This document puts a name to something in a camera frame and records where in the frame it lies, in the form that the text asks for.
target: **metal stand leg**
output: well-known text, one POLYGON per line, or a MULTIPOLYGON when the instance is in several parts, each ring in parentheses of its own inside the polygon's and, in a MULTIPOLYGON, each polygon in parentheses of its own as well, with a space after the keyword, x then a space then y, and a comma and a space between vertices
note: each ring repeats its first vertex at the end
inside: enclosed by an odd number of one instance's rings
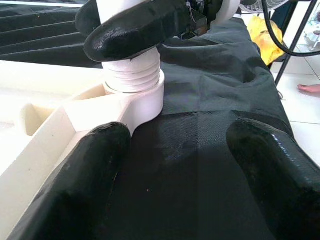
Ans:
MULTIPOLYGON (((296 46, 297 46, 297 43, 298 43, 298 41, 299 41, 299 39, 300 39, 300 37, 301 37, 301 34, 303 33, 303 31, 304 31, 304 29, 305 29, 305 27, 306 27, 306 25, 307 25, 307 22, 308 22, 308 20, 309 20, 309 18, 310 18, 310 16, 311 16, 311 14, 312 14, 312 12, 313 12, 316 4, 317 4, 317 0, 312 0, 312 1, 311 1, 310 6, 309 6, 308 10, 306 11, 306 13, 305 13, 305 15, 304 15, 304 17, 303 17, 303 20, 302 20, 302 22, 301 22, 301 25, 300 25, 298 31, 296 32, 296 35, 295 35, 295 37, 294 37, 294 39, 293 39, 293 42, 292 42, 292 44, 291 44, 291 46, 290 46, 290 50, 291 50, 291 51, 294 51, 294 50, 295 50, 295 48, 296 48, 296 46)), ((278 84, 279 84, 279 82, 280 82, 280 79, 281 79, 282 75, 284 74, 284 72, 285 72, 285 70, 286 70, 286 67, 287 67, 287 65, 288 65, 288 63, 289 63, 290 58, 291 58, 290 55, 287 55, 287 56, 286 56, 286 59, 284 60, 282 66, 281 66, 281 68, 280 68, 280 71, 279 71, 279 73, 278 73, 278 76, 276 77, 275 85, 278 86, 278 84)))

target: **black cloth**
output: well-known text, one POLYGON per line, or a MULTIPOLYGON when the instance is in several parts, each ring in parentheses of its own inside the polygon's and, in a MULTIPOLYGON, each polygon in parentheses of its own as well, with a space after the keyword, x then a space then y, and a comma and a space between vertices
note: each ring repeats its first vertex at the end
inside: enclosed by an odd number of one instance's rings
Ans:
MULTIPOLYGON (((55 8, 1 18, 0 60, 95 67, 82 51, 75 13, 55 8), (3 25, 8 18, 14 24, 3 25)), ((106 218, 93 226, 95 239, 274 240, 226 141, 227 129, 241 118, 293 135, 244 22, 233 18, 202 37, 173 38, 158 49, 163 111, 134 133, 101 209, 106 218)))

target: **white tile floor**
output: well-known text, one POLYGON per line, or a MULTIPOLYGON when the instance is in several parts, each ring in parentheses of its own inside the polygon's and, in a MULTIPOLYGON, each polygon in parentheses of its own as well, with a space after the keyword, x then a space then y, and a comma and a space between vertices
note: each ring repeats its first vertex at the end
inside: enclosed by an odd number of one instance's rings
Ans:
MULTIPOLYGON (((276 76, 281 63, 272 66, 276 76)), ((320 55, 292 58, 283 74, 278 90, 290 120, 295 139, 309 157, 320 166, 320 93, 303 93, 297 85, 320 84, 320 55)))

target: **yellow cloth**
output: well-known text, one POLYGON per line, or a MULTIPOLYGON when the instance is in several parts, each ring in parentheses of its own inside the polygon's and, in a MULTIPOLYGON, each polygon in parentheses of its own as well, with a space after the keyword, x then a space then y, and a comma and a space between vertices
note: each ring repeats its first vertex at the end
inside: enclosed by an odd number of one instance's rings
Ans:
MULTIPOLYGON (((282 43, 283 34, 281 30, 273 21, 271 21, 271 26, 276 38, 280 43, 282 43)), ((284 54, 284 52, 277 47, 269 35, 264 19, 258 16, 253 16, 248 24, 247 29, 250 33, 251 40, 259 46, 262 60, 266 65, 271 64, 274 60, 284 54)))

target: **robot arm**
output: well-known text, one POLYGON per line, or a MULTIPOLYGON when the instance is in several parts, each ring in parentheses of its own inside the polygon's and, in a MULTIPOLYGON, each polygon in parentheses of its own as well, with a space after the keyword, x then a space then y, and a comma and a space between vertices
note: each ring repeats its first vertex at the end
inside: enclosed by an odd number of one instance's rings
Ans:
POLYGON ((84 51, 90 59, 120 61, 133 59, 174 36, 183 40, 201 36, 210 29, 211 22, 232 17, 239 3, 240 0, 148 0, 104 22, 100 19, 105 0, 100 5, 99 0, 98 4, 90 0, 77 14, 76 27, 88 36, 84 51))

